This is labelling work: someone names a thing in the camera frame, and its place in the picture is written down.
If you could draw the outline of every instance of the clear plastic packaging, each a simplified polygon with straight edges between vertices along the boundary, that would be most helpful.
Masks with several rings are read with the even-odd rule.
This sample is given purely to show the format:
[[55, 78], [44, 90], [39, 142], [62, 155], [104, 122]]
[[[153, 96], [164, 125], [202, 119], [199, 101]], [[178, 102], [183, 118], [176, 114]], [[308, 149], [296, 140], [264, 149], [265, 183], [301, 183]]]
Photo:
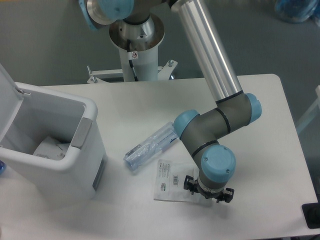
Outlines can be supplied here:
[[274, 10], [289, 23], [302, 23], [315, 11], [319, 0], [277, 0]]
[[166, 150], [178, 138], [173, 123], [168, 122], [158, 131], [130, 150], [123, 158], [128, 167], [135, 171], [156, 153]]

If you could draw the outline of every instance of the paper inside bin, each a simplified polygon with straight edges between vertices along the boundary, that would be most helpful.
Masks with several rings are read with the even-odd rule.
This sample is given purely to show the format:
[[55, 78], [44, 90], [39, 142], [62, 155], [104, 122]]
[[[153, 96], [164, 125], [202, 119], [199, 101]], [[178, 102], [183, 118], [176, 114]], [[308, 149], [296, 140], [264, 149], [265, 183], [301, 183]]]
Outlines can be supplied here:
[[58, 140], [48, 136], [40, 143], [33, 155], [45, 159], [59, 161], [66, 156], [69, 145], [70, 143], [61, 143]]

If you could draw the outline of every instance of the light blue joint cap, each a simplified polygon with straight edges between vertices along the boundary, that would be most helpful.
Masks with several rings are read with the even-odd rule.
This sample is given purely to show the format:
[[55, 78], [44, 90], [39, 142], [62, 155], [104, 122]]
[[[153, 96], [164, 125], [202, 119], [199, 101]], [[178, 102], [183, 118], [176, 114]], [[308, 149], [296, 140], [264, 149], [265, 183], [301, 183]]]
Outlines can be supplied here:
[[252, 93], [246, 93], [245, 95], [249, 98], [251, 103], [251, 120], [249, 122], [250, 124], [250, 123], [253, 123], [255, 120], [257, 120], [258, 118], [260, 118], [262, 114], [262, 106], [260, 101], [257, 99], [257, 97]]
[[98, 4], [110, 20], [116, 21], [130, 16], [135, 0], [98, 0]]
[[184, 132], [185, 128], [194, 119], [196, 116], [200, 115], [196, 110], [189, 110], [181, 113], [173, 123], [174, 130], [176, 134], [180, 138], [182, 133]]
[[79, 5], [82, 10], [82, 14], [84, 16], [84, 19], [85, 19], [86, 23], [88, 24], [89, 28], [93, 31], [97, 31], [98, 29], [93, 25], [89, 15], [88, 15], [87, 7], [85, 5], [85, 0], [79, 0]]
[[6, 170], [6, 164], [0, 161], [0, 175]]
[[223, 145], [213, 145], [203, 153], [201, 168], [211, 181], [225, 183], [235, 172], [236, 157], [229, 148]]

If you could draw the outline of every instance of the blue plastic item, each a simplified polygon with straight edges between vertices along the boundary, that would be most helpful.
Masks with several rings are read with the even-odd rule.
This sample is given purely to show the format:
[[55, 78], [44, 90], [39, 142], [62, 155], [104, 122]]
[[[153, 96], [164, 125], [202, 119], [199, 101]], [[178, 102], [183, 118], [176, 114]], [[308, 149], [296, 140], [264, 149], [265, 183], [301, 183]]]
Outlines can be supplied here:
[[315, 11], [319, 0], [277, 0], [274, 10], [289, 23], [302, 23]]
[[168, 122], [158, 131], [130, 150], [123, 158], [131, 171], [148, 161], [156, 153], [165, 151], [178, 138], [173, 123]]
[[84, 16], [84, 19], [85, 19], [86, 23], [88, 24], [89, 28], [93, 31], [97, 31], [98, 29], [93, 25], [89, 15], [88, 15], [87, 7], [85, 5], [85, 0], [79, 0], [79, 5], [81, 8], [82, 14]]
[[258, 118], [260, 118], [261, 114], [262, 114], [262, 106], [260, 101], [257, 99], [257, 97], [255, 95], [253, 95], [252, 93], [246, 93], [245, 94], [251, 103], [251, 119], [250, 119], [250, 123], [254, 122], [255, 120], [257, 120]]
[[98, 0], [99, 6], [110, 20], [122, 20], [130, 16], [134, 0]]
[[211, 181], [225, 183], [235, 172], [236, 157], [229, 148], [213, 145], [203, 153], [201, 168]]
[[174, 129], [176, 134], [179, 138], [181, 138], [182, 133], [184, 132], [185, 128], [194, 119], [196, 116], [200, 115], [196, 110], [189, 110], [181, 113], [173, 123]]
[[320, 3], [318, 3], [317, 7], [315, 8], [312, 18], [315, 24], [317, 24], [318, 27], [320, 27]]
[[6, 170], [7, 165], [3, 162], [0, 161], [0, 175]]

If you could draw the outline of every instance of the plastic bag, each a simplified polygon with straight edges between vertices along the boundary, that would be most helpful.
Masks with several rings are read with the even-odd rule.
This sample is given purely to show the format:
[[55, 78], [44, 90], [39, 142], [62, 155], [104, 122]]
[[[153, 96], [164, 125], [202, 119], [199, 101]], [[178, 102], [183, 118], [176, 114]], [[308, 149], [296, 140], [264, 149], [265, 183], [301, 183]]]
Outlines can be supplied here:
[[169, 202], [189, 202], [210, 206], [212, 199], [205, 199], [200, 193], [191, 194], [184, 189], [186, 175], [197, 179], [198, 167], [193, 163], [175, 163], [160, 159], [157, 164], [157, 175], [153, 199]]

